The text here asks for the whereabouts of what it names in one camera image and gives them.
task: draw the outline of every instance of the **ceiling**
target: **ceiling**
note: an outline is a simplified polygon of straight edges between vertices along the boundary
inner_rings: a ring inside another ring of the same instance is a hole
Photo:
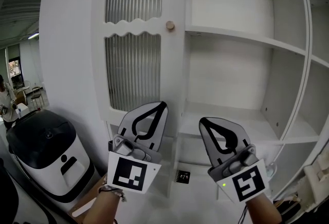
[[[0,0],[0,49],[39,29],[41,0]]]

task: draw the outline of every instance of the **black square object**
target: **black square object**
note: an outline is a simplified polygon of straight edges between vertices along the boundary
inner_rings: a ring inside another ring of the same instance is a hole
[[[252,195],[265,189],[261,173],[257,166],[232,178],[239,201],[243,201]]]
[[[147,165],[120,157],[113,184],[134,190],[143,190]]]
[[[190,172],[178,170],[176,182],[188,184],[190,181],[190,174]]]

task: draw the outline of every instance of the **person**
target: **person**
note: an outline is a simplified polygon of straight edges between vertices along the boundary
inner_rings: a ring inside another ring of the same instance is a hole
[[[16,96],[11,86],[9,83],[5,83],[4,78],[0,75],[0,114],[2,115],[7,131],[19,118],[14,109],[16,107],[15,100]]]
[[[83,224],[117,223],[115,220],[115,214],[117,212],[122,191],[111,192],[111,190],[117,189],[108,188],[104,191],[100,189],[100,193],[84,218]],[[264,193],[247,201],[246,206],[253,224],[282,223],[281,214]]]

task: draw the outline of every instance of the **wooden knob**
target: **wooden knob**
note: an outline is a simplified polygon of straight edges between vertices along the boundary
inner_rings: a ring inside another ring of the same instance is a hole
[[[175,28],[175,24],[172,21],[167,21],[166,28],[169,30],[173,30]]]

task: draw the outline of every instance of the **fluorescent light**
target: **fluorescent light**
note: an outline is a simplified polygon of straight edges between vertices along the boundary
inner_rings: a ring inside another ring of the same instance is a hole
[[[33,34],[32,36],[30,36],[29,38],[28,38],[28,40],[29,39],[32,39],[32,38],[34,38],[34,37],[36,37],[36,36],[38,36],[39,35],[39,33],[35,33],[35,34]]]

